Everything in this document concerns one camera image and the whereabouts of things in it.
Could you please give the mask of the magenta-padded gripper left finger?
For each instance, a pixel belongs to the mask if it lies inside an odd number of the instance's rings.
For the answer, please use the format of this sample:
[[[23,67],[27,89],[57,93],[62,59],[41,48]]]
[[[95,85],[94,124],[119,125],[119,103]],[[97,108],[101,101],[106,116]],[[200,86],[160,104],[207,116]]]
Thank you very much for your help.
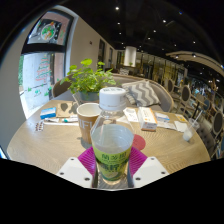
[[[70,157],[57,176],[84,188],[96,188],[98,171],[93,148],[86,149],[78,157]]]

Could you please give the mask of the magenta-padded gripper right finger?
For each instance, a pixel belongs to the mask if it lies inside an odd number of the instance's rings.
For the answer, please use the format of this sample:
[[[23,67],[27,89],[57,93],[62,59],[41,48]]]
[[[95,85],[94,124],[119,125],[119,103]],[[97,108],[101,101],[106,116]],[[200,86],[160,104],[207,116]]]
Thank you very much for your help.
[[[136,148],[131,149],[128,163],[128,186],[140,188],[157,181],[169,172],[156,157],[147,157]]]

